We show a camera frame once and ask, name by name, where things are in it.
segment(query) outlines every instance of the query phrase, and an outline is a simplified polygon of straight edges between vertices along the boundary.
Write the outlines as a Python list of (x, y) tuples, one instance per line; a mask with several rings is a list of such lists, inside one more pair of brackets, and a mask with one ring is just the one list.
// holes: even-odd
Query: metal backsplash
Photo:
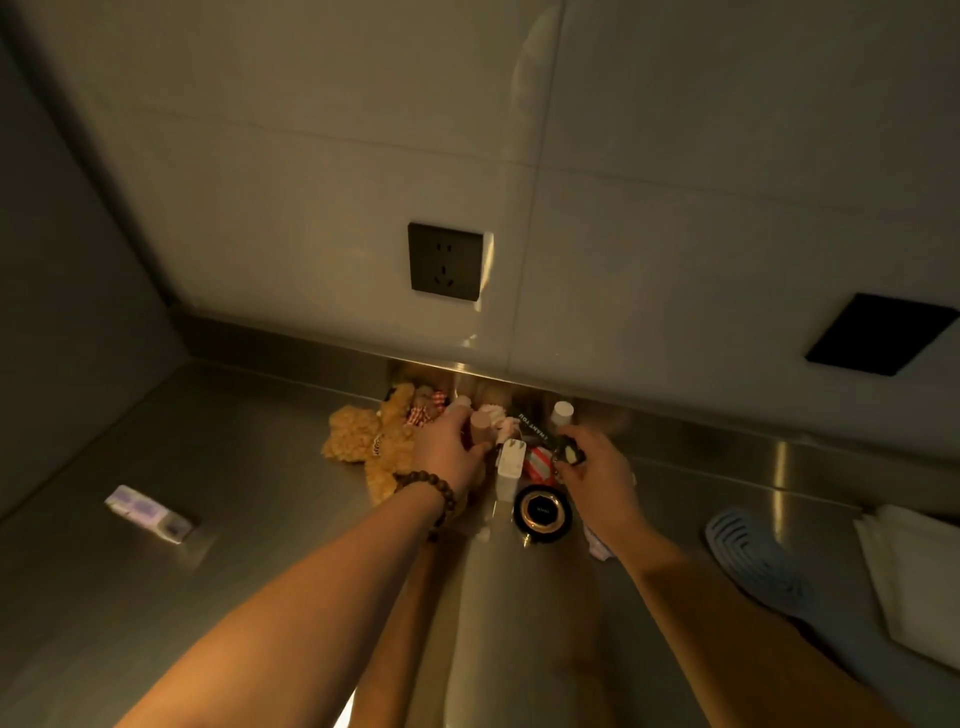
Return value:
[(873, 507), (896, 503), (960, 516), (960, 465), (708, 413), (626, 400), (550, 382), (507, 381), (456, 362), (253, 328), (177, 308), (172, 318), (200, 359), (380, 400), (414, 381), (515, 403), (535, 417), (570, 400), (580, 423), (608, 432), (630, 457), (689, 473)]

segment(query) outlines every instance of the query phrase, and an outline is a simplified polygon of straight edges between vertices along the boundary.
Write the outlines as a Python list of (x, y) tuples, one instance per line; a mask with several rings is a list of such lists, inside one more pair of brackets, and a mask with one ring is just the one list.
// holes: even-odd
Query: tiled wall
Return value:
[[(854, 291), (960, 304), (960, 4), (18, 6), (200, 309), (960, 456), (960, 327), (803, 359)], [(479, 305), (410, 220), (493, 233)]]

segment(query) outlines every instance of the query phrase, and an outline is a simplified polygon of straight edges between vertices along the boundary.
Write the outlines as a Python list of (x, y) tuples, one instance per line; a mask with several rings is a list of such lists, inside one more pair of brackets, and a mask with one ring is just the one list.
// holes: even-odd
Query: black lid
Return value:
[(537, 544), (550, 544), (570, 530), (573, 509), (563, 491), (529, 485), (514, 499), (514, 523)]

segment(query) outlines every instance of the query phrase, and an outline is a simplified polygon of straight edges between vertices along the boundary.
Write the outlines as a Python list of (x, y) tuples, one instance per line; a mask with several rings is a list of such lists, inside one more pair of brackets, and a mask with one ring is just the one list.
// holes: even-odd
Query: electrical outlet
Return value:
[(410, 223), (410, 287), (464, 301), (480, 298), (483, 234)]

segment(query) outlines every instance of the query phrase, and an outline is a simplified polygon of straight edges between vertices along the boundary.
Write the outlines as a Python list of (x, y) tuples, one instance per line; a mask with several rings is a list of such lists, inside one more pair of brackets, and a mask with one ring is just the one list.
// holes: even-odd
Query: metal countertop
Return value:
[[(328, 415), (347, 403), (372, 405), (189, 365), (0, 523), (0, 724), (112, 725), (226, 611), (362, 518), (370, 507), (363, 469), (320, 455)], [(649, 462), (635, 461), (635, 471), (650, 520), (691, 549), (702, 549), (704, 522), (725, 506), (767, 519), (854, 641), (889, 666), (896, 678), (891, 700), (918, 725), (960, 722), (960, 675), (883, 634), (851, 526), (855, 510)], [(117, 518), (103, 500), (121, 483), (195, 519), (200, 529), (171, 546)], [(581, 635), (595, 628), (626, 725), (705, 725), (624, 570), (590, 560), (581, 546), (578, 533), (526, 549), (504, 568), (498, 550), (513, 553), (514, 546), (498, 540), (496, 528), (488, 542), (472, 543), (441, 599), (412, 715), (437, 717), (444, 691), (450, 703), (473, 691), (482, 697), (473, 717), (457, 719), (464, 726), (507, 725), (498, 711), (516, 701), (517, 682), (535, 690), (552, 669), (533, 650), (524, 652), (512, 630), (547, 616), (546, 623), (555, 619)], [(530, 574), (545, 580), (540, 588), (536, 579), (527, 584)], [(587, 583), (592, 592), (584, 596), (578, 590)], [(586, 610), (565, 611), (564, 593)], [(453, 665), (441, 654), (457, 630), (490, 635), (496, 625), (500, 641), (485, 640), (484, 650), (462, 638)], [(505, 653), (498, 650), (508, 648), (525, 656), (517, 662), (519, 678), (502, 669)], [(478, 669), (486, 682), (473, 685), (469, 676)], [(465, 699), (456, 705), (465, 715)], [(448, 721), (456, 716), (449, 707)], [(541, 724), (516, 717), (517, 725)]]

